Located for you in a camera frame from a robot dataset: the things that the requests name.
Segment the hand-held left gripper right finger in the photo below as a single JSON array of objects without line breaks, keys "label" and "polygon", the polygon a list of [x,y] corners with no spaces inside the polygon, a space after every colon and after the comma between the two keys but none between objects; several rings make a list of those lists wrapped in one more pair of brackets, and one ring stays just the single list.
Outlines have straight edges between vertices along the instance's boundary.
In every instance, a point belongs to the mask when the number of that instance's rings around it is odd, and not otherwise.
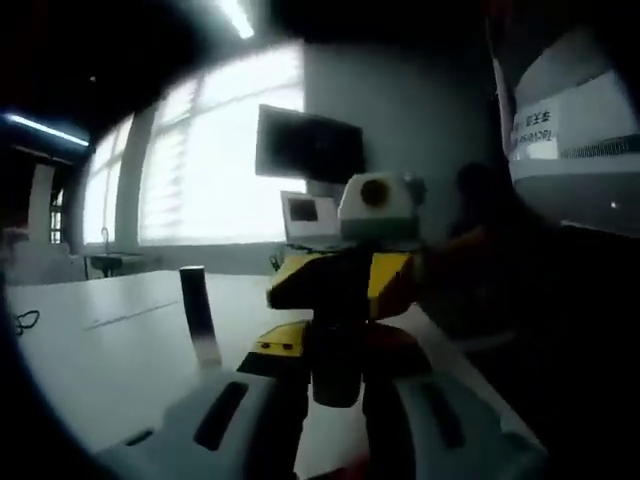
[{"label": "hand-held left gripper right finger", "polygon": [[548,455],[503,430],[495,408],[436,372],[408,332],[364,330],[363,413],[373,479],[544,479]]}]

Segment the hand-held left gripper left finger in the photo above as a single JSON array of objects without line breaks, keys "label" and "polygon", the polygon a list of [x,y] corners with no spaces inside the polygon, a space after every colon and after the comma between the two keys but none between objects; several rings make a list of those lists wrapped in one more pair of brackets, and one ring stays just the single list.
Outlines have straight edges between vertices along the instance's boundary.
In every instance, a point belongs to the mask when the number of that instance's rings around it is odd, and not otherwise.
[{"label": "hand-held left gripper left finger", "polygon": [[261,335],[234,370],[216,369],[160,428],[100,451],[114,479],[293,479],[308,413],[307,325]]}]

